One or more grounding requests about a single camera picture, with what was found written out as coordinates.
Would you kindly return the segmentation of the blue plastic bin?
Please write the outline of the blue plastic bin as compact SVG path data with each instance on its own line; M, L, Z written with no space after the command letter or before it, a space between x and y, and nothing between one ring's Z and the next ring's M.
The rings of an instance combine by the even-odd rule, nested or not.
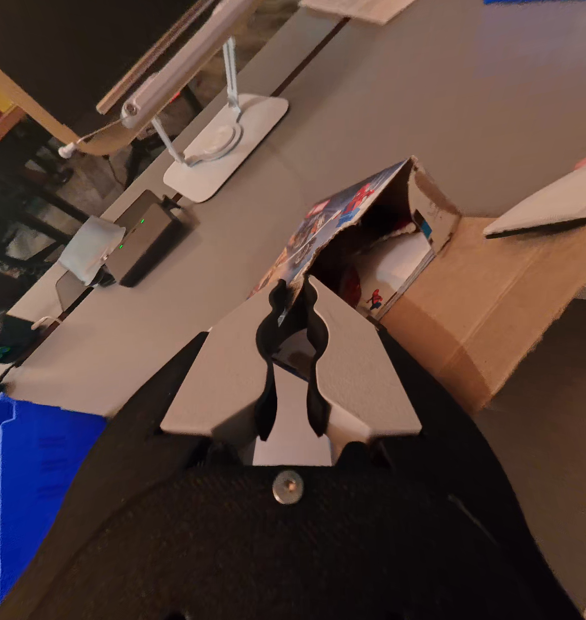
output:
M107 422L0 393L0 603L34 558Z

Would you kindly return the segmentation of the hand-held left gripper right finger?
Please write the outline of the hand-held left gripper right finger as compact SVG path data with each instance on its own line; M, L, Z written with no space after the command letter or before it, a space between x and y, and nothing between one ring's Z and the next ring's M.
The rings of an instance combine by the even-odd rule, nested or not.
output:
M315 350L307 391L308 421L332 453L410 437L422 425L371 322L314 276L305 280L307 338Z

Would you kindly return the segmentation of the lego set box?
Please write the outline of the lego set box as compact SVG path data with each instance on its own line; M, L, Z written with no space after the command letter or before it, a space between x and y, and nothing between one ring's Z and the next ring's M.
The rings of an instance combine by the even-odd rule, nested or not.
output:
M302 292L306 277L314 276L357 311L360 282L354 262L358 256L387 239L422 232L434 260L452 239L461 217L414 156L313 205L250 293L253 296L278 280L287 283L274 358L294 367L288 357L304 350L305 337L297 333L307 328ZM360 315L379 322L387 314L379 320Z

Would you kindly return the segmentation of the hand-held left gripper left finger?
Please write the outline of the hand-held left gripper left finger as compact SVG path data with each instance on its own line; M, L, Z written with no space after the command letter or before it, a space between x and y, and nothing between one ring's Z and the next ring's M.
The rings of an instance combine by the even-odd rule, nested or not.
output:
M216 442L266 440L278 407L272 356L287 284L278 280L209 331L160 428Z

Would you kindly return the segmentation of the white paper sheet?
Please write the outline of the white paper sheet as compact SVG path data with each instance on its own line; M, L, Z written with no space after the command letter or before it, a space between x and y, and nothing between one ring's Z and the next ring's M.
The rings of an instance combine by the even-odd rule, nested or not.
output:
M299 1L298 6L342 18L385 26L413 1Z

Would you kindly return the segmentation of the silver laptop stand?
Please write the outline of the silver laptop stand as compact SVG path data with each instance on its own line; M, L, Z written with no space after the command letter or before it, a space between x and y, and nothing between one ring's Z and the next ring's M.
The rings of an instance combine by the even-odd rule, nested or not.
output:
M211 56L210 44L215 41L209 35L194 35L163 69L126 100L120 116L126 128L134 128L143 120L150 121L173 158L163 182L193 203L212 198L289 110L289 102L284 98L238 92L235 42L227 36L222 46L227 104L184 151L178 151L150 110L155 109L158 95L170 90L191 69L199 70L203 66L203 57Z

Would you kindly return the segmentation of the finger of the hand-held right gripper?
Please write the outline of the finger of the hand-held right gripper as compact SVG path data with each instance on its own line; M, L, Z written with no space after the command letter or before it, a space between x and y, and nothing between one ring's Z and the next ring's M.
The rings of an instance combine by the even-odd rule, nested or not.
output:
M586 224L586 165L516 204L483 230L484 237L564 231Z

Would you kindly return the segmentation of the white instruction booklet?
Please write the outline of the white instruction booklet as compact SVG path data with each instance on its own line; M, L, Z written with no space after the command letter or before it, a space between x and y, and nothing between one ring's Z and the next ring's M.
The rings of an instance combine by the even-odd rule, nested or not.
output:
M354 262L360 282L357 311L382 318L434 257L423 232L387 239L358 256Z

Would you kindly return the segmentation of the dark device with green lights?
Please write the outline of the dark device with green lights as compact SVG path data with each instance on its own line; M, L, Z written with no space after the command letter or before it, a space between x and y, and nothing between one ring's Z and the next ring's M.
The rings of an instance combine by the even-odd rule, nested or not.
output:
M16 362L32 345L34 322L0 312L0 364Z

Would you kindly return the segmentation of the brown cardboard box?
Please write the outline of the brown cardboard box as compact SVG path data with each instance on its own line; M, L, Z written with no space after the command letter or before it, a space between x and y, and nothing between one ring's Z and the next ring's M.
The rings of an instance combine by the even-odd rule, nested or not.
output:
M487 239L462 218L380 320L468 414L505 385L586 286L586 224Z

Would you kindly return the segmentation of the white power adapter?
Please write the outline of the white power adapter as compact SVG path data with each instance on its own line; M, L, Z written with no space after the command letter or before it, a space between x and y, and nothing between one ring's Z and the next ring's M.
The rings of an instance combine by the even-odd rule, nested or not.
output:
M121 244L126 228L90 216L59 256L58 262L85 286L95 283L107 257Z

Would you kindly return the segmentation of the black rectangular hub box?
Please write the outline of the black rectangular hub box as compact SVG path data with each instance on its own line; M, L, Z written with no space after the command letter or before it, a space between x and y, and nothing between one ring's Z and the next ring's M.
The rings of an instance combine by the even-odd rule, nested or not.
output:
M171 198L144 190L114 223L125 229L122 240L105 260L115 283L139 284L191 232L188 214Z

